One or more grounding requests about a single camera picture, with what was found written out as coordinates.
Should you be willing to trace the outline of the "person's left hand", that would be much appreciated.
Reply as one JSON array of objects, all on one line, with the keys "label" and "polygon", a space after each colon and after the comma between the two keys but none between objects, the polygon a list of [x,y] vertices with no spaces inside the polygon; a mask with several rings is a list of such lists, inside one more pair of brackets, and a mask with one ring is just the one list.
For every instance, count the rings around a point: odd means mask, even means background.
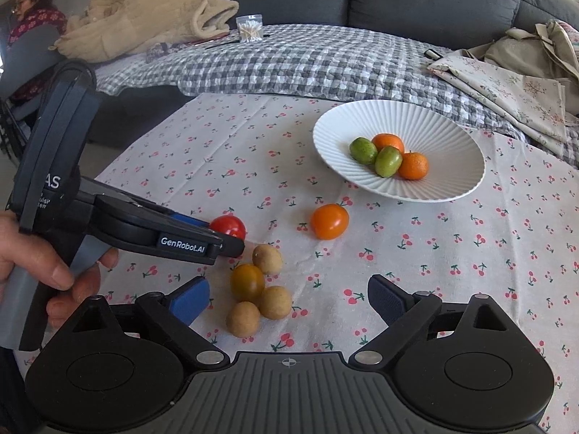
[{"label": "person's left hand", "polygon": [[49,325],[60,328],[79,305],[89,296],[99,293],[101,276],[99,266],[114,268],[119,251],[109,249],[97,263],[78,277],[57,255],[52,246],[34,235],[19,233],[16,215],[9,210],[1,212],[1,301],[15,267],[25,268],[36,280],[59,291],[46,306]]}]

